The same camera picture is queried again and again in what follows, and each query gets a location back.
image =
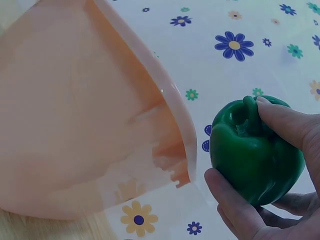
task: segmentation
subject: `yellow flower print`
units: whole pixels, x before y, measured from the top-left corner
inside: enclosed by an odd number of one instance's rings
[[[137,181],[132,178],[126,183],[118,184],[119,191],[115,191],[116,204],[122,204],[131,199],[137,198],[146,192],[144,184],[137,186]]]
[[[242,15],[238,11],[230,11],[229,17],[235,20],[242,19]]]
[[[128,234],[136,232],[136,235],[140,238],[145,236],[146,231],[153,233],[155,227],[151,223],[158,222],[158,216],[150,214],[152,211],[151,206],[146,204],[141,207],[138,201],[133,201],[131,206],[132,207],[125,205],[122,208],[126,216],[121,217],[121,222],[127,224],[126,232]]]
[[[309,84],[311,87],[310,93],[314,95],[315,100],[320,100],[320,81],[313,80],[312,83]]]

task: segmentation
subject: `floral tablecloth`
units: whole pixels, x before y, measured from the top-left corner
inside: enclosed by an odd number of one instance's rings
[[[210,167],[210,124],[222,107],[246,95],[271,95],[297,111],[319,112],[320,4],[315,0],[106,1],[173,79],[192,116],[198,145],[195,183],[179,189],[168,185],[108,209],[112,228],[119,239],[234,239],[204,182]],[[292,191],[314,191],[307,170]]]

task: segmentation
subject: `pepper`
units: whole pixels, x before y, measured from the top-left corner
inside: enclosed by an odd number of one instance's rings
[[[275,97],[262,97],[290,108]],[[256,99],[245,96],[227,104],[214,118],[210,135],[212,167],[255,207],[280,199],[305,168],[302,152],[261,120]]]

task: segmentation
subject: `bell pepper stem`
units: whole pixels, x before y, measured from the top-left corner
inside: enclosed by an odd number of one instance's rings
[[[258,112],[258,105],[251,96],[243,98],[244,107],[248,114],[248,124],[246,127],[247,133],[253,136],[259,136],[262,133],[262,122]]]

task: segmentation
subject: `finger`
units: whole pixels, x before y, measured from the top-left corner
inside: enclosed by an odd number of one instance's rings
[[[233,235],[235,235],[236,237],[238,237],[238,233],[235,229],[235,227],[233,226],[233,224],[231,223],[231,221],[227,218],[225,212],[223,211],[223,209],[221,208],[220,205],[218,205],[218,207],[216,208],[216,210],[218,211],[218,213],[220,214],[222,221],[224,222],[224,224],[230,229],[230,231],[233,233]]]
[[[319,198],[315,192],[308,194],[289,192],[272,205],[293,215],[303,216],[308,211],[314,212],[319,208]]]
[[[281,138],[303,149],[306,138],[320,125],[320,115],[304,114],[289,107],[271,104],[266,98],[256,99],[262,121]]]
[[[300,220],[296,219],[282,218],[263,207],[257,207],[256,210],[262,217],[264,223],[269,227],[286,229],[297,225],[300,222]]]
[[[241,237],[252,239],[267,227],[256,209],[233,189],[218,170],[208,169],[204,177],[212,195]]]

